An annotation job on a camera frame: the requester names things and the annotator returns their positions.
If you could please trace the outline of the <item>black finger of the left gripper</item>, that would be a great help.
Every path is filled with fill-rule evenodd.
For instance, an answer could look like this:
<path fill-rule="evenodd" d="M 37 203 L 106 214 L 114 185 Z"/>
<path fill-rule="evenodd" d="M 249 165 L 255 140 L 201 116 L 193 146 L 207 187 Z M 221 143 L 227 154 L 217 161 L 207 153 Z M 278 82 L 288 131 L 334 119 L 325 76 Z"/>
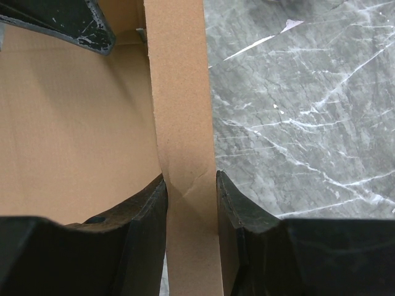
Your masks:
<path fill-rule="evenodd" d="M 1 23 L 107 56 L 115 35 L 97 1 L 1 1 Z"/>

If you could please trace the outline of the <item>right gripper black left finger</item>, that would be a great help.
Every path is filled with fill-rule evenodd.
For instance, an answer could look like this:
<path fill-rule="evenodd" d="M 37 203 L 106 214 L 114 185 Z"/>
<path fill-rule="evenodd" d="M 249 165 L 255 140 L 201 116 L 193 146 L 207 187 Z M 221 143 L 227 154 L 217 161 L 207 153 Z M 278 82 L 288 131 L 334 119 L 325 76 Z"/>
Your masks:
<path fill-rule="evenodd" d="M 162 176 L 83 223 L 1 217 L 2 295 L 159 295 L 167 188 Z"/>

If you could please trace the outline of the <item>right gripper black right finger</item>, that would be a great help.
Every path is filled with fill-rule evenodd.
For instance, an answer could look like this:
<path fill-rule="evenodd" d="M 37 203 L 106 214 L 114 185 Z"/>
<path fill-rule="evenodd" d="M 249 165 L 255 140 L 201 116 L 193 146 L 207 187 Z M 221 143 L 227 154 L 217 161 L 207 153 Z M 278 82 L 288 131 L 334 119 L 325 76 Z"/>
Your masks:
<path fill-rule="evenodd" d="M 393 295 L 394 221 L 277 217 L 216 174 L 225 295 Z"/>

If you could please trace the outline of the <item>brown cardboard box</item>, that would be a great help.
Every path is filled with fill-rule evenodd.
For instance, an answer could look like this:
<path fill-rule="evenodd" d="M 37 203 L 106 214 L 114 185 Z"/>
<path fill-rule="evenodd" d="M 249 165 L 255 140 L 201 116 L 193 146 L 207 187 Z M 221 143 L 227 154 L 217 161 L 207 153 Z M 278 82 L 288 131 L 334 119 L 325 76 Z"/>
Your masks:
<path fill-rule="evenodd" d="M 204 3 L 97 2 L 109 55 L 1 23 L 1 217 L 83 223 L 162 176 L 170 294 L 222 295 Z"/>

